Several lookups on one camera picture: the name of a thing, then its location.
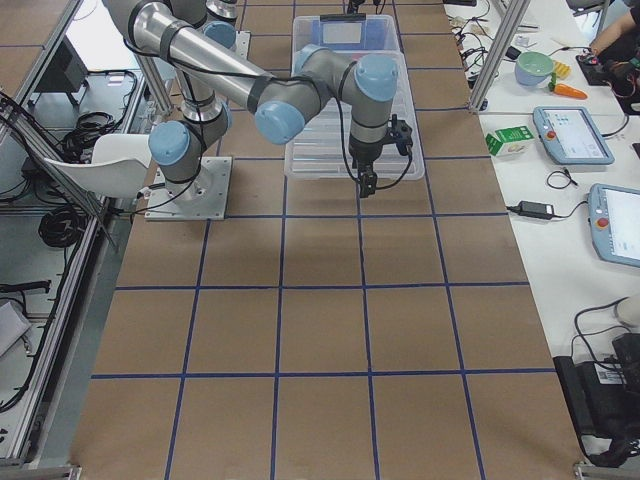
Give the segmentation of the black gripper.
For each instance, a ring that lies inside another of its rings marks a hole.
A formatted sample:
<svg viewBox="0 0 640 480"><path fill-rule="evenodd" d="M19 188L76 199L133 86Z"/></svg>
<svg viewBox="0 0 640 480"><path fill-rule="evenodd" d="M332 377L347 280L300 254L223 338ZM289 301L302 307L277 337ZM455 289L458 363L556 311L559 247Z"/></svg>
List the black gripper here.
<svg viewBox="0 0 640 480"><path fill-rule="evenodd" d="M360 196L374 195L377 190L378 175L374 171L374 162L381 156L381 142L366 143L360 140L349 141L349 154L352 167L356 169Z"/></svg>

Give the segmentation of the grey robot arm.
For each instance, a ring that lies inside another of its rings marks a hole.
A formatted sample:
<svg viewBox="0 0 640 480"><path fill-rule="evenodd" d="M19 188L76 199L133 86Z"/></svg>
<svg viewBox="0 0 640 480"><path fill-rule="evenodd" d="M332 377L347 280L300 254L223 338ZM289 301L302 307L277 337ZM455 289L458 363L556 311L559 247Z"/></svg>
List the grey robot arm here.
<svg viewBox="0 0 640 480"><path fill-rule="evenodd" d="M305 46L295 73L279 78L213 39L203 1L108 1L110 17L134 51L160 58L210 94L228 97L255 119L273 144L298 136L329 101L349 105L351 122L341 124L341 149L348 175L367 198L382 186L374 163L393 144L407 158L412 130L392 114L398 84L395 62L368 54L357 60L317 45Z"/></svg>

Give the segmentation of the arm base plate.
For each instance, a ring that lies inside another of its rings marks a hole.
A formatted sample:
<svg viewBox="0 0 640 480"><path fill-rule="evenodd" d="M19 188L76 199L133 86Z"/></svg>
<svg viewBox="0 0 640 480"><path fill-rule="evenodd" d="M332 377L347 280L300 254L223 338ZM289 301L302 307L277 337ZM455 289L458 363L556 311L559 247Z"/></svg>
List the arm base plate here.
<svg viewBox="0 0 640 480"><path fill-rule="evenodd" d="M233 158L203 157L199 175L192 183L177 185L165 180L157 168L154 183L163 183L148 196L148 221L199 221L225 218Z"/></svg>

